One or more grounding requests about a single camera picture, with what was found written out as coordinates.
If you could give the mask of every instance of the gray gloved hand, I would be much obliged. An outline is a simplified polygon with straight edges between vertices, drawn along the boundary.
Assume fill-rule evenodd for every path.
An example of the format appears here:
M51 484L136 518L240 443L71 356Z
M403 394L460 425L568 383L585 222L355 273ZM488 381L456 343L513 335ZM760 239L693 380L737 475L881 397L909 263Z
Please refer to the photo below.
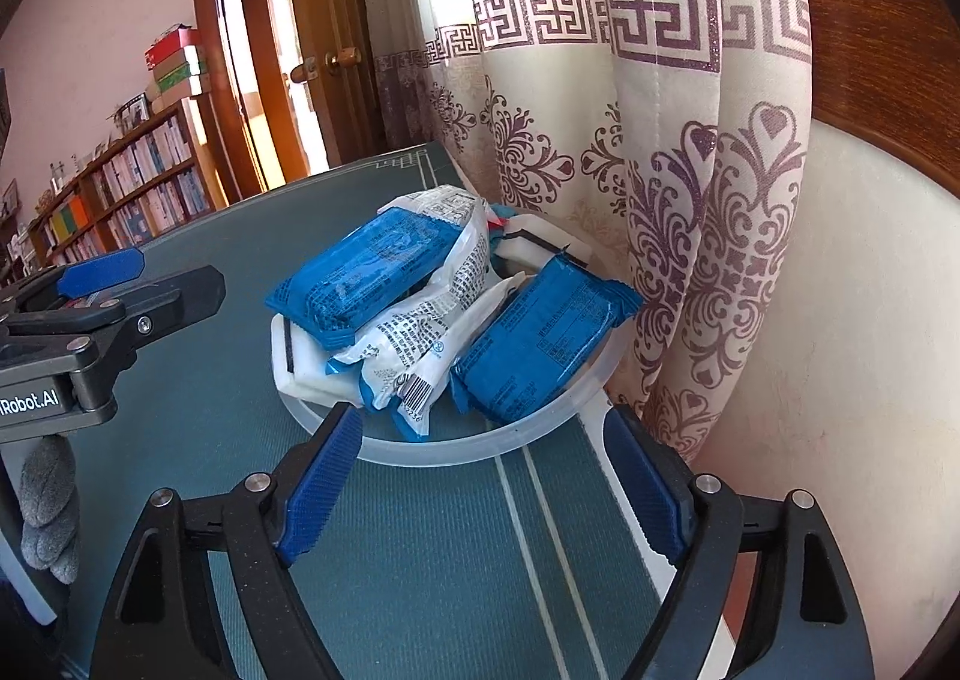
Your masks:
M69 585L77 578L80 498L74 486L76 464L70 443L45 436L27 456L20 474L23 559L33 568L50 568Z

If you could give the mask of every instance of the blue gripper pad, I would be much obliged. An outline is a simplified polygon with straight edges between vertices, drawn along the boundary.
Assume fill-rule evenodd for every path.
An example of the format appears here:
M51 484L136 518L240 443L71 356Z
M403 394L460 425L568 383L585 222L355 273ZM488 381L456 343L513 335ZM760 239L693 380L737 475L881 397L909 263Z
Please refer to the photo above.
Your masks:
M280 560L288 567L317 544L330 511L347 482L347 474L360 453L362 441L360 413L350 408L287 499L283 533L275 548Z
M603 443L651 548L675 567L696 530L693 473L676 450L654 441L629 406L607 413Z
M136 279L141 272L143 253L136 248L119 250L68 266L56 282L56 291L64 298L84 298L98 290Z

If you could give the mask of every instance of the blue rubber grip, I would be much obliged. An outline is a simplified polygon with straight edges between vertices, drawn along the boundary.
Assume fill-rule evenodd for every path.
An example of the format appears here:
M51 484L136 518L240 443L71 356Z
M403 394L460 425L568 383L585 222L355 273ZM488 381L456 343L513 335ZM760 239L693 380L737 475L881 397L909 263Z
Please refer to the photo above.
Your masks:
M330 511L347 482L347 474L360 453L362 441L360 413L349 409L287 501L284 531L276 546L277 555L288 567L293 565L296 557L317 544Z
M651 549L677 565L688 548L685 534L692 539L692 514L685 514L692 513L692 503L689 510L682 508L617 410L608 413L603 438L613 470Z
M136 248L103 254L68 266L56 282L64 298L85 298L90 293L136 279L143 272L143 253Z

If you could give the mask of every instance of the bookshelf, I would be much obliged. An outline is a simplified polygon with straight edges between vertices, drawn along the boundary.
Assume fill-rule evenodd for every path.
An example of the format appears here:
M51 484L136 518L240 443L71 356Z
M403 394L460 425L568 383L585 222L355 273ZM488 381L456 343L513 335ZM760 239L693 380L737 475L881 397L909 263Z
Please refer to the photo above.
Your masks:
M150 117L64 186L28 226L41 267L142 245L227 205L196 100Z

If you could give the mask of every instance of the white curtain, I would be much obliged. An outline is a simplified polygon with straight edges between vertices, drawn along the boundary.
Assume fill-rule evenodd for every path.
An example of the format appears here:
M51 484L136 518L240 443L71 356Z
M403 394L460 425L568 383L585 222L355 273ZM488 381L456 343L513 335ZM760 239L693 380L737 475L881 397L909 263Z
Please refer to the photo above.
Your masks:
M806 0L368 0L368 13L378 72L410 59L402 120L400 77L378 73L388 124L413 115L489 199L576 221L644 296L608 389L691 458L760 330L796 211Z

